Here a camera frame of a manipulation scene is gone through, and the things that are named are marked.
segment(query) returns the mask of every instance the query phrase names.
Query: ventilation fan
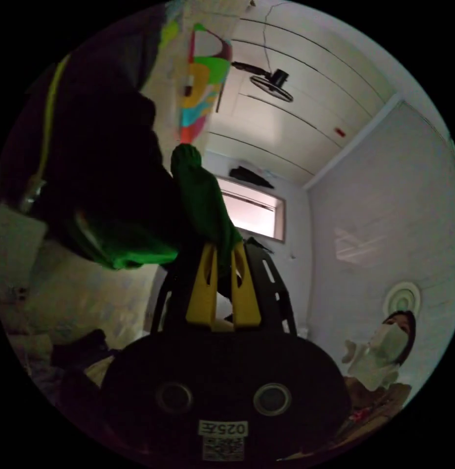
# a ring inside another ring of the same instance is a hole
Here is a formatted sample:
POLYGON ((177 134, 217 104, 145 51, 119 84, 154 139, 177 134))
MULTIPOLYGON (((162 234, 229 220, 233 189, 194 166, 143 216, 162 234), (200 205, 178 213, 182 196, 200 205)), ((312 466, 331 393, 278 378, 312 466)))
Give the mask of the ventilation fan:
POLYGON ((287 101, 288 103, 293 102, 294 98, 282 88, 289 76, 289 74, 283 70, 278 69, 272 74, 262 68, 250 64, 243 64, 242 62, 232 62, 232 67, 253 73, 253 76, 250 77, 250 81, 271 96, 287 101))

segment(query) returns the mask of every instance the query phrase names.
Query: ceiling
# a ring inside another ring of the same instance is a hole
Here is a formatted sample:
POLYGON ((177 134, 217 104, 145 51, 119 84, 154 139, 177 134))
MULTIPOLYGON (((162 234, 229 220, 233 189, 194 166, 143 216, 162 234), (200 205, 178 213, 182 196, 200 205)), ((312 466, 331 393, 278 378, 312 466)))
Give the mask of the ceiling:
POLYGON ((232 67, 211 118, 207 149, 303 185, 395 90, 356 47, 318 25, 312 15, 298 15, 299 5, 285 2, 273 8, 265 25, 270 4, 257 1, 238 21, 233 61, 284 70, 289 78, 283 88, 294 101, 269 96, 250 82, 250 74, 232 67))

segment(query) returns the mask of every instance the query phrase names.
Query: barcode sticker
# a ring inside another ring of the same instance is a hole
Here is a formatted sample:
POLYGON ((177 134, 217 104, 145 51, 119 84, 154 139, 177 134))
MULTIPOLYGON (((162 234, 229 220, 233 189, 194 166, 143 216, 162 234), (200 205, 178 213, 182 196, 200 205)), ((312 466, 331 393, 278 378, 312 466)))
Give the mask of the barcode sticker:
POLYGON ((203 461, 243 461, 248 422, 200 420, 198 435, 203 437, 203 461))
POLYGON ((248 436, 248 422, 211 422, 200 420, 198 435, 213 438, 245 438, 248 436))
POLYGON ((203 461, 243 461, 243 438, 203 437, 203 461))

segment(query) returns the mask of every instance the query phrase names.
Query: window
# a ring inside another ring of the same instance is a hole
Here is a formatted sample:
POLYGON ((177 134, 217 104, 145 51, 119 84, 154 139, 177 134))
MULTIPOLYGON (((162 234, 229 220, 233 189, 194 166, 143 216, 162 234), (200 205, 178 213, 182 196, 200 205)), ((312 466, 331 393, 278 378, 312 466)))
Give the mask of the window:
POLYGON ((285 239, 285 201, 226 179, 217 179, 233 224, 279 241, 285 239))

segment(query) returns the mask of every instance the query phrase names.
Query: yellow strap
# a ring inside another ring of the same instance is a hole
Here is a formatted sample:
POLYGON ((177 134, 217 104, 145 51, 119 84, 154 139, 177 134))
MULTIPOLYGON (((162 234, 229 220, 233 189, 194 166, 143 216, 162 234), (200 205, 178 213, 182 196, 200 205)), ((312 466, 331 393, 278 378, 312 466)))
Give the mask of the yellow strap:
POLYGON ((231 264, 234 327, 258 327, 261 322, 260 308, 242 241, 232 251, 231 264), (242 279, 240 286, 237 284, 237 271, 242 279))
POLYGON ((48 95, 46 97, 45 113, 44 113, 44 123, 43 123, 43 142, 42 142, 42 153, 40 155, 40 165, 38 171, 35 175, 36 178, 42 179, 45 172, 46 163, 48 162, 48 156, 50 152, 50 143, 51 143, 51 132, 53 127, 53 114, 55 111, 56 103, 56 92, 58 90, 58 83, 61 79, 67 61, 69 60, 70 55, 61 60, 61 62, 56 67, 55 75, 51 81, 50 87, 48 89, 48 95))
POLYGON ((24 199, 28 197, 34 197, 40 186, 43 184, 43 175, 45 173, 45 168, 50 153, 51 133, 53 130, 53 114, 55 111, 58 83, 61 79, 63 70, 67 64, 67 61, 69 60, 69 57, 70 54, 66 55, 66 57, 58 64, 53 79, 48 88, 43 116, 43 139, 40 153, 40 163, 37 172, 29 180, 24 199))
POLYGON ((216 319, 217 250, 214 244, 205 244, 195 277, 186 320, 197 326, 212 327, 216 319))

